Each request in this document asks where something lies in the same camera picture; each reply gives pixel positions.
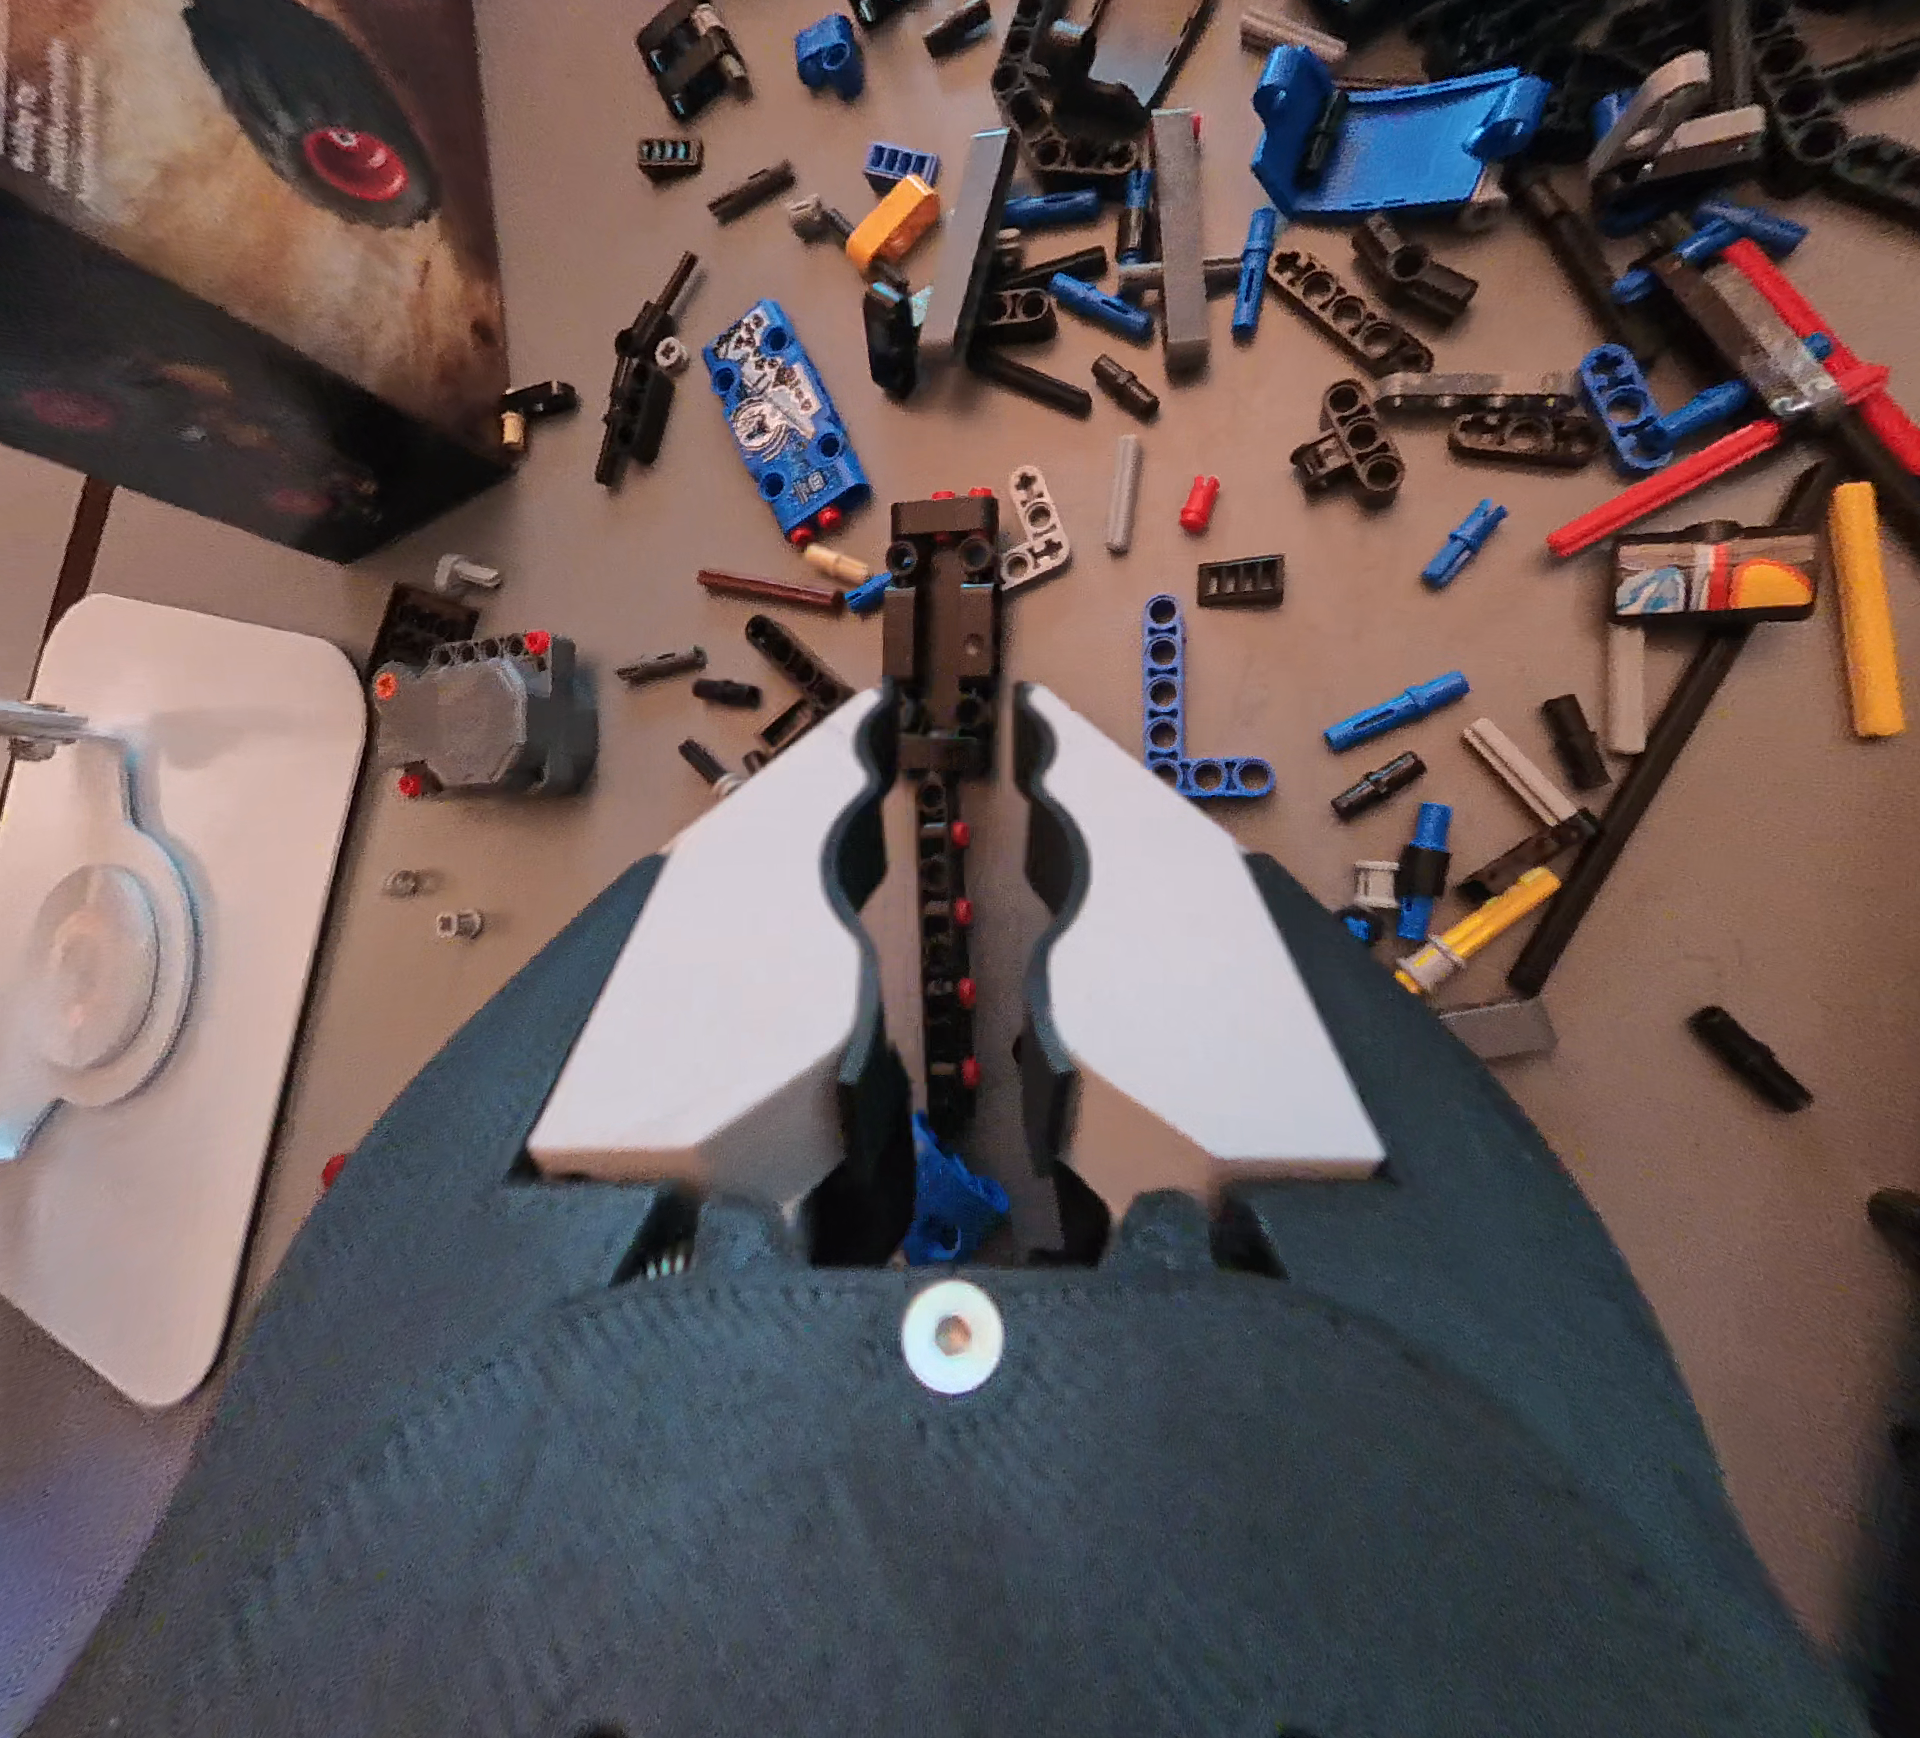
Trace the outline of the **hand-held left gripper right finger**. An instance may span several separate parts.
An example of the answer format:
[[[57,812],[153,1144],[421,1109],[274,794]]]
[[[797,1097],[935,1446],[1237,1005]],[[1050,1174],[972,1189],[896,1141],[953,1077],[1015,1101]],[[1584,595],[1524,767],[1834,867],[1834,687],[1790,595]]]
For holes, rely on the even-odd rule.
[[[1381,1138],[1247,854],[1051,691],[1016,691],[1022,1104],[1038,1174],[1121,1215],[1247,1181],[1364,1181]]]

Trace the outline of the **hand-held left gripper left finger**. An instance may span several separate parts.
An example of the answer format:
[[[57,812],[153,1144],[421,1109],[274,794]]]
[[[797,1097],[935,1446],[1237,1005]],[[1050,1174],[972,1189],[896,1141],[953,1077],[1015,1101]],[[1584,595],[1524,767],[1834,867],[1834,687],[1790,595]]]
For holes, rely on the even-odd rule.
[[[883,877],[894,697],[851,695],[665,846],[525,1144],[540,1176],[795,1208],[834,1170],[883,1188],[908,1164],[861,921]]]

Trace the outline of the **blue L-shaped toy beam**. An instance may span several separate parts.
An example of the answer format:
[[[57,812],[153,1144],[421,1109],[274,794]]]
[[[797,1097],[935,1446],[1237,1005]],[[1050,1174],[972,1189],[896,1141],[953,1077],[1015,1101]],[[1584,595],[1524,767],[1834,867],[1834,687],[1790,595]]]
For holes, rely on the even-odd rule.
[[[1146,598],[1140,621],[1142,761],[1192,805],[1252,805],[1272,794],[1272,765],[1186,750],[1186,626],[1181,604],[1163,591]]]

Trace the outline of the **grey toy motor block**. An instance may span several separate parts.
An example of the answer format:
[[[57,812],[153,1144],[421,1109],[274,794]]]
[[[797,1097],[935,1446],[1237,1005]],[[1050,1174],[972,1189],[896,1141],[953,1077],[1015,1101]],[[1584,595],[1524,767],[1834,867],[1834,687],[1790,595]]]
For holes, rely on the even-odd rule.
[[[397,794],[574,794],[595,768],[591,672],[545,629],[439,644],[371,674],[375,755]]]

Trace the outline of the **grey desk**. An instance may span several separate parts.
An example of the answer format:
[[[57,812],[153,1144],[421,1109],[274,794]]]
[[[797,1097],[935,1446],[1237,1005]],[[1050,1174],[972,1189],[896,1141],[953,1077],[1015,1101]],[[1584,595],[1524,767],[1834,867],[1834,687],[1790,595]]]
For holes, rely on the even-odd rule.
[[[828,248],[798,243],[779,215],[715,230],[692,203],[705,188],[648,190],[631,163],[641,99],[628,53],[652,0],[473,0],[486,91],[491,190],[501,227],[516,379],[565,377],[603,394],[610,335],[689,242],[706,272],[694,288],[699,335],[767,290],[792,307],[830,387],[858,422],[856,441],[881,501],[940,486],[994,486],[1032,458],[1062,495],[1075,565],[1051,588],[1011,598],[1007,687],[1042,681],[1095,729],[1140,752],[1140,606],[1149,591],[1192,593],[1199,558],[1278,551],[1283,606],[1265,616],[1186,606],[1192,742],[1250,752],[1273,767],[1262,805],[1217,808],[1221,830],[1272,854],[1314,904],[1342,904],[1356,856],[1386,859],[1413,819],[1401,800],[1336,825],[1327,800],[1379,767],[1389,748],[1336,757],[1322,727],[1440,670],[1473,695],[1459,716],[1489,715],[1534,757],[1548,757],[1534,707],[1576,691],[1597,704],[1602,647],[1595,582],[1602,558],[1554,562],[1548,526],[1608,495],[1602,467],[1544,477],[1453,463],[1435,429],[1406,429],[1400,507],[1368,519],[1303,501],[1289,452],[1347,361],[1266,300],[1255,344],[1234,346],[1212,307],[1206,377],[1173,384],[1161,351],[1115,354],[1163,400],[1145,431],[1145,482],[1133,551],[1097,542],[1119,412],[1089,429],[986,385],[938,390],[910,406],[864,377],[858,295]],[[719,113],[706,138],[713,183],[792,156],[803,188],[834,202],[856,183],[861,136],[940,149],[947,176],[967,133],[986,124],[984,67],[935,67],[900,27],[869,56],[874,108],[814,101],[792,81],[784,36],[831,0],[720,0],[752,47],[756,101]],[[1009,5],[994,0],[994,21]],[[1855,352],[1888,364],[1915,412],[1915,246],[1876,221],[1811,214],[1790,263]],[[1589,344],[1558,268],[1510,221],[1500,235],[1444,251],[1479,281],[1441,366],[1544,372]],[[447,526],[442,551],[467,542],[505,568],[516,620],[553,621],[587,647],[627,660],[694,634],[698,562],[778,572],[767,521],[746,503],[715,412],[688,400],[652,477],[622,501],[591,487],[583,424],[538,438],[525,477],[491,508]],[[1420,562],[1479,496],[1509,521],[1451,591],[1426,591]],[[368,616],[378,586],[324,591],[324,572],[227,538],[187,516],[129,503],[109,526],[102,586],[234,610],[269,621]],[[1893,1398],[1907,1399],[1915,1282],[1862,1215],[1868,1195],[1915,1184],[1915,727],[1891,742],[1855,742],[1841,703],[1831,616],[1763,626],[1698,727],[1617,872],[1558,966],[1548,990],[1556,1053],[1509,1065],[1516,1101],[1582,1188],[1666,1333],[1666,1345],[1717,1448],[1730,1501],[1813,1636],[1841,1629],[1876,1558]],[[558,805],[365,805],[350,843],[350,892],[338,898],[266,1213],[253,1250],[246,1326],[260,1292],[290,1280],[287,1247],[304,1227],[336,1230],[322,1200],[324,1161],[355,1144],[455,1025],[505,986],[538,944],[583,911],[617,872],[705,822],[712,800],[673,742],[706,736],[692,700],[628,692],[607,700],[600,775]],[[1459,742],[1460,724],[1427,720],[1411,742],[1427,792],[1453,805],[1456,867],[1491,856],[1523,814]],[[987,1091],[976,1161],[1000,1170],[1018,1203],[1018,1250],[1057,1237],[1051,1200],[1026,1170],[1018,1128],[1018,969],[1044,911],[1022,876],[1026,808],[1011,780],[1011,727],[997,774],[980,786],[968,876],[986,932],[978,1036]],[[428,906],[381,895],[395,865],[438,865],[455,906],[490,912],[465,944],[425,934]],[[1756,1101],[1685,1031],[1685,1015],[1724,1002],[1811,1087],[1811,1109],[1779,1117]],[[218,1403],[135,1414],[82,1389],[49,1340],[24,1329],[4,1368],[6,1495],[26,1506],[4,1527],[6,1669],[16,1707],[59,1677],[63,1650],[94,1622],[187,1461],[187,1430]]]

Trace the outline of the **brown toy axle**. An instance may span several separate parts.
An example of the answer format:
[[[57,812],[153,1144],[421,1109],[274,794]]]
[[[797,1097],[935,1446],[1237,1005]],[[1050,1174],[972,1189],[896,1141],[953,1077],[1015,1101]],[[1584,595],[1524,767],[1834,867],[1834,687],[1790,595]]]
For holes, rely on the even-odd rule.
[[[752,601],[789,610],[842,612],[843,591],[825,582],[795,582],[733,569],[702,568],[694,582],[713,598]]]

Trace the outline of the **black square toy tile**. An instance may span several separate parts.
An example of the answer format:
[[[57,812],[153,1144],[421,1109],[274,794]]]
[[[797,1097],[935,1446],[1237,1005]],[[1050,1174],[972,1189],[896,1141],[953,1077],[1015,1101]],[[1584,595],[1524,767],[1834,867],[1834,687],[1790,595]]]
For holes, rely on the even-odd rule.
[[[443,646],[474,639],[480,610],[464,598],[397,582],[365,653],[365,674],[384,668],[421,670]]]

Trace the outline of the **white document stand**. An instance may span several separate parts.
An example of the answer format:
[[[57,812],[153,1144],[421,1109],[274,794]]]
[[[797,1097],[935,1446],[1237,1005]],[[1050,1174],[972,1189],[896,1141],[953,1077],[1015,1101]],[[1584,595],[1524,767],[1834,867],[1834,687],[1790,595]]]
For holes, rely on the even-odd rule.
[[[331,644],[79,598],[4,704],[4,1299],[142,1408],[215,1364],[365,746]]]

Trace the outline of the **short black toy beam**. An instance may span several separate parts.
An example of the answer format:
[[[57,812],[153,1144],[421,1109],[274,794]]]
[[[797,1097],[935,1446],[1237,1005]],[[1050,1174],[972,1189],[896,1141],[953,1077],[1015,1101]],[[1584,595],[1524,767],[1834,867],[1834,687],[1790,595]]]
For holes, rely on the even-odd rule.
[[[1811,1091],[1787,1071],[1778,1054],[1724,1005],[1699,1005],[1685,1016],[1690,1036],[1770,1109],[1785,1117],[1811,1109]]]

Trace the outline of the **blue printed toy panel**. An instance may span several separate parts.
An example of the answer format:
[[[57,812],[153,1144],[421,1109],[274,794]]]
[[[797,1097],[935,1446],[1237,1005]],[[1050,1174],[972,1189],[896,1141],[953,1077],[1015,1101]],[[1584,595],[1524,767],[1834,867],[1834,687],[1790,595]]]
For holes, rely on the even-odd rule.
[[[871,487],[789,315],[770,295],[759,299],[702,347],[702,361],[779,534],[795,548],[837,534]]]

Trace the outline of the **black pin assembly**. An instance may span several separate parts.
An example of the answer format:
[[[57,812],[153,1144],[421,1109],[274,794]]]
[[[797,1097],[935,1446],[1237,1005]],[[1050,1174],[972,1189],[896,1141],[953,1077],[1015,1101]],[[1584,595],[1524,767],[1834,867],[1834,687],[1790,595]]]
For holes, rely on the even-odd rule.
[[[675,381],[660,364],[660,346],[675,331],[675,311],[699,259],[682,254],[660,290],[615,335],[615,372],[595,456],[595,486],[617,490],[631,467],[652,467],[673,403]]]

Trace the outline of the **black tile with colourful print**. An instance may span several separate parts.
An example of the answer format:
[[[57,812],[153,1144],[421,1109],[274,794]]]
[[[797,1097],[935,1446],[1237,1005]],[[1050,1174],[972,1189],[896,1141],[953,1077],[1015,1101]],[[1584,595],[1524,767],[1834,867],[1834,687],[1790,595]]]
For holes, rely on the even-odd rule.
[[[1608,620],[1639,629],[1804,621],[1818,604],[1823,562],[1823,540],[1801,529],[1620,540]]]

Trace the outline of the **red toy axle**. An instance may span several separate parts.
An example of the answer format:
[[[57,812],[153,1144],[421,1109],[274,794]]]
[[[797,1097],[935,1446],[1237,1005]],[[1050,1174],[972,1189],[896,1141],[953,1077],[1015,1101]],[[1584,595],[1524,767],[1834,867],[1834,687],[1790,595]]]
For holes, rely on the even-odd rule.
[[[1614,499],[1558,526],[1547,534],[1547,551],[1551,558],[1574,558],[1590,551],[1627,532],[1628,526],[1652,519],[1735,468],[1748,467],[1751,458],[1772,452],[1782,438],[1785,429],[1776,422],[1755,422],[1730,431],[1621,490]]]

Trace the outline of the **yellow toy axle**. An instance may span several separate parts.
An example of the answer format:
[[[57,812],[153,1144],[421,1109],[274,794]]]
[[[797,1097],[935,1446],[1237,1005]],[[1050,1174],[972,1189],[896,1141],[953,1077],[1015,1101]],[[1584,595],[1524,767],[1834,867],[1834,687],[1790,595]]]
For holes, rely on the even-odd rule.
[[[1827,503],[1827,540],[1854,731],[1891,741],[1907,729],[1874,487],[1841,482]]]

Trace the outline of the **small orange toy piece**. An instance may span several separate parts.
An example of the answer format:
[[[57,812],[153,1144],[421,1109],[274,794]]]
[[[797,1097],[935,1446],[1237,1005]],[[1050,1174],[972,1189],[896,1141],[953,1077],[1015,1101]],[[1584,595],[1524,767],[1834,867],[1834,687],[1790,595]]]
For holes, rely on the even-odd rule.
[[[871,281],[881,264],[900,264],[905,256],[940,223],[938,190],[918,172],[900,176],[881,193],[874,211],[854,223],[843,256],[854,269]]]

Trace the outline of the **pile of toy building pieces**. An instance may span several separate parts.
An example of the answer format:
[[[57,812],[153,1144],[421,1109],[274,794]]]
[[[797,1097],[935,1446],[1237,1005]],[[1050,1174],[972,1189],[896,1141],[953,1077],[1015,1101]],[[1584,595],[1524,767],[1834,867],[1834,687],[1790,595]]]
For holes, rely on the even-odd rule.
[[[1595,227],[1642,231],[1679,215],[1684,191],[1751,177],[1790,196],[1823,190],[1915,230],[1915,144],[1846,119],[1859,98],[1915,81],[1915,40],[1820,65],[1791,10],[1861,0],[1303,3],[1351,43],[1403,21],[1426,84],[1499,69],[1548,81],[1536,138],[1499,177],[1505,199],[1560,240],[1595,315],[1620,329],[1651,290],[1751,387],[1749,424],[1785,429],[1776,449],[1813,436],[1839,442],[1846,482],[1873,486],[1876,512],[1893,512],[1915,546],[1915,422],[1882,387],[1854,390],[1852,354],[1807,354],[1807,377],[1787,366],[1813,315],[1791,313],[1801,295],[1759,272],[1756,221],[1699,215],[1645,263],[1641,285],[1617,287],[1597,287],[1608,264]]]

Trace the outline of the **blue curved toy panel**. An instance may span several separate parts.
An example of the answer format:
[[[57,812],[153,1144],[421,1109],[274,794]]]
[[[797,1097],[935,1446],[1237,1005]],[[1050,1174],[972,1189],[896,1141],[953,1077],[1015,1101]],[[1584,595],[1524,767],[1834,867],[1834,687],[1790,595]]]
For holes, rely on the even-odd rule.
[[[1453,218],[1482,231],[1505,211],[1500,165],[1529,149],[1548,94],[1516,69],[1362,91],[1305,45],[1277,45],[1250,94],[1250,172],[1283,221]]]

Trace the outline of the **black toy connector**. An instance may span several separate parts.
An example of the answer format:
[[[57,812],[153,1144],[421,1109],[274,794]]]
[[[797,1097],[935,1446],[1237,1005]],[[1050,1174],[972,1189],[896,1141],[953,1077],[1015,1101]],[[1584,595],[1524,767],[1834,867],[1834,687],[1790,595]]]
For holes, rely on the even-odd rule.
[[[752,98],[752,73],[712,0],[667,0],[636,32],[633,45],[675,124],[698,119],[724,98]]]

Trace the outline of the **toy truck set box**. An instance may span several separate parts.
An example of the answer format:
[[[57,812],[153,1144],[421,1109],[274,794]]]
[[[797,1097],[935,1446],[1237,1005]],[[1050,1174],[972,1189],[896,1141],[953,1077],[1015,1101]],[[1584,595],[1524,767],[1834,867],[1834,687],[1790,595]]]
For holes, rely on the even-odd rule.
[[[3,0],[3,438],[350,562],[507,481],[471,0]]]

